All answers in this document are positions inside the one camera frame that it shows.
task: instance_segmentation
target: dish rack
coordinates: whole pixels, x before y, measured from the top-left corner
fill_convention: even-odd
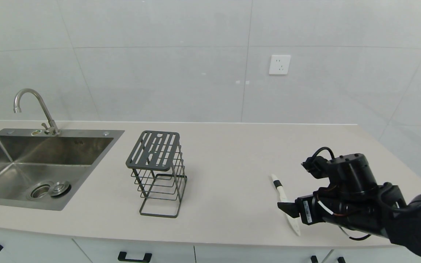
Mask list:
[[[144,198],[139,213],[176,218],[187,182],[179,133],[143,131],[126,166]]]

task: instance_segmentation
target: black cable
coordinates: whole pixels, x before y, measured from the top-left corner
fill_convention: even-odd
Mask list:
[[[369,237],[371,237],[371,235],[370,234],[367,234],[367,235],[365,235],[365,236],[362,236],[362,237],[351,237],[351,236],[349,236],[349,234],[347,234],[347,232],[342,228],[342,226],[338,226],[339,228],[340,228],[340,230],[342,231],[342,232],[344,232],[344,234],[346,235],[346,236],[348,236],[349,237],[349,239],[351,239],[351,240],[355,240],[355,241],[363,241],[363,240],[365,240],[365,239],[367,239],[367,238],[369,238]]]
[[[368,234],[368,235],[366,235],[366,236],[359,237],[359,238],[349,236],[349,238],[350,238],[351,240],[355,240],[355,241],[363,241],[363,240],[365,240],[365,239],[367,239],[367,238],[369,238],[369,237],[371,237],[371,235],[370,235],[370,234]]]
[[[314,159],[314,157],[318,156],[320,152],[327,150],[329,151],[329,154],[331,155],[331,159],[335,159],[334,153],[332,152],[331,148],[329,147],[321,147],[317,151],[314,152],[313,156],[311,156],[311,159]]]
[[[383,188],[379,190],[378,192],[378,203],[383,208],[386,208],[387,210],[393,211],[395,213],[412,213],[412,212],[421,210],[421,204],[418,206],[406,207],[406,208],[395,208],[395,207],[391,207],[390,205],[387,205],[385,202],[383,202],[382,196],[391,188],[392,188],[392,183],[386,182],[383,184]]]

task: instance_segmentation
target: tile grout line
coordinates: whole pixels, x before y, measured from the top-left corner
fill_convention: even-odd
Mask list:
[[[230,48],[230,47],[337,47],[337,48],[394,48],[394,49],[409,49],[409,50],[421,50],[421,48],[412,47],[382,47],[382,46],[336,46],[336,45],[221,45],[221,46],[107,46],[107,47],[74,47],[71,43],[71,47],[49,47],[49,48],[29,48],[29,49],[12,49],[12,50],[0,50],[0,52],[14,52],[14,51],[29,51],[29,50],[50,50],[50,49],[101,49],[101,48]]]
[[[66,34],[67,34],[67,37],[69,38],[69,43],[71,44],[72,52],[74,53],[74,56],[76,57],[76,61],[77,61],[77,65],[79,66],[80,73],[82,74],[82,78],[84,78],[84,83],[86,84],[87,90],[89,91],[90,98],[92,99],[92,103],[94,104],[95,112],[97,113],[97,118],[100,121],[100,114],[98,113],[97,105],[95,104],[94,97],[92,96],[92,92],[90,91],[89,84],[87,84],[84,71],[82,70],[82,67],[80,66],[79,58],[77,57],[77,53],[74,49],[74,45],[72,44],[71,36],[69,35],[69,31],[67,30],[66,22],[64,21],[63,13],[61,11],[60,2],[58,0],[56,1],[56,5],[58,6],[58,10],[60,11],[61,20],[63,20],[63,24],[66,29]]]
[[[253,16],[253,0],[251,0],[251,10],[249,12],[249,29],[248,29],[248,44],[246,47],[246,65],[244,66],[244,80],[243,80],[243,97],[241,98],[241,116],[240,122],[243,122],[243,110],[244,110],[244,92],[246,91],[246,73],[248,70],[248,54],[249,54],[249,40],[251,36],[251,18]]]
[[[409,84],[407,85],[406,90],[404,90],[404,93],[402,94],[401,100],[399,100],[399,103],[397,104],[396,109],[394,109],[394,112],[392,113],[391,118],[389,118],[389,121],[388,121],[388,123],[387,123],[387,125],[386,125],[386,128],[383,130],[383,133],[381,134],[381,137],[383,136],[384,131],[387,129],[387,127],[388,127],[389,125],[392,125],[392,124],[391,124],[392,118],[394,118],[394,115],[396,114],[397,109],[398,109],[398,108],[399,108],[399,106],[401,105],[402,100],[404,100],[404,97],[406,96],[406,93],[407,93],[407,91],[409,90],[409,88],[410,88],[410,86],[411,86],[411,84],[412,84],[412,81],[414,80],[414,78],[415,78],[415,76],[416,76],[416,74],[417,74],[417,71],[418,71],[418,69],[420,68],[420,65],[421,65],[421,58],[420,58],[420,61],[419,61],[418,65],[417,65],[416,70],[414,71],[414,74],[412,74],[412,77],[410,78],[410,81],[409,81]]]

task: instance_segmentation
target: sink drain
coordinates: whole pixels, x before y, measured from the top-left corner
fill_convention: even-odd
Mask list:
[[[48,194],[48,190],[50,190],[50,187],[53,185],[52,181],[44,181],[37,183],[32,188],[30,188],[27,199],[28,200],[35,200],[38,198],[42,198]]]
[[[42,198],[48,193],[48,190],[50,189],[49,184],[42,184],[39,187],[35,188],[32,193],[30,193],[31,198]]]

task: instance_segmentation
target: faucet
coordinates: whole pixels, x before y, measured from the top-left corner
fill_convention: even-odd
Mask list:
[[[56,126],[55,121],[52,118],[52,115],[50,115],[50,112],[48,111],[45,102],[43,101],[42,96],[40,93],[36,92],[35,90],[31,88],[23,88],[22,90],[19,90],[19,92],[15,95],[14,98],[14,113],[22,112],[20,109],[20,98],[22,98],[22,95],[25,93],[32,93],[35,98],[37,98],[38,102],[40,103],[40,106],[42,107],[43,112],[45,113],[46,118],[48,119],[48,124],[50,125],[50,128],[46,126],[46,123],[42,123],[42,126],[45,128],[46,134],[51,135],[59,135],[61,131]]]

